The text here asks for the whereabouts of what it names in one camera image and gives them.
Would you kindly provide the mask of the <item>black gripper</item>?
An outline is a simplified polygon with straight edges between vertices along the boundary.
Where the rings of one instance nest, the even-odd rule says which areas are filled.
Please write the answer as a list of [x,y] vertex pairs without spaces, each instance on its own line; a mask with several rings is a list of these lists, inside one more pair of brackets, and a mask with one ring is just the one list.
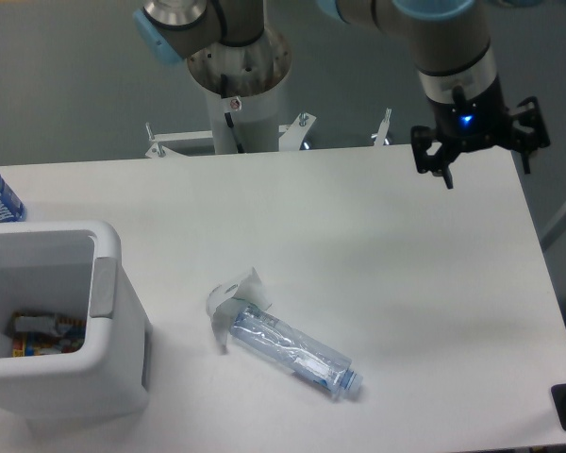
[[508,109],[497,75],[431,77],[426,98],[435,126],[413,126],[411,149],[417,172],[441,177],[449,190],[454,188],[450,165],[460,153],[501,146],[515,151],[530,175],[530,159],[551,144],[538,98],[529,96]]

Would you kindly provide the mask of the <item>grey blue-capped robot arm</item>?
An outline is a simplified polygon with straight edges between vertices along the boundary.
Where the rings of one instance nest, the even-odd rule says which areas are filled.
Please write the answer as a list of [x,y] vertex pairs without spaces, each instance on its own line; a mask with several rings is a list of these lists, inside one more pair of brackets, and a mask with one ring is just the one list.
[[529,161],[550,143],[537,99],[506,105],[479,1],[145,1],[133,22],[206,95],[220,154],[277,150],[292,67],[353,25],[408,48],[434,115],[410,131],[419,173],[450,181],[464,153],[499,146]]

